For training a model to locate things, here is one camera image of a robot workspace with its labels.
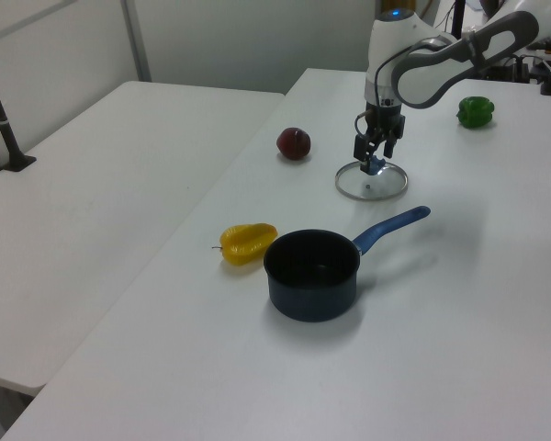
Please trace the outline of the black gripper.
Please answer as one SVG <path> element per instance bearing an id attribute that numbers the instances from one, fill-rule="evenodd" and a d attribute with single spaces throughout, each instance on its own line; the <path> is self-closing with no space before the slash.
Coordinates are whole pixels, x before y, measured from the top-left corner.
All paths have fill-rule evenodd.
<path id="1" fill-rule="evenodd" d="M 378 174 L 380 162 L 375 155 L 380 143 L 379 135 L 386 135 L 384 156 L 391 158 L 394 148 L 402 138 L 405 118 L 401 114 L 399 101 L 381 98 L 379 105 L 366 103 L 365 115 L 366 133 L 357 133 L 354 138 L 354 158 L 360 163 L 360 170 L 366 174 Z"/>

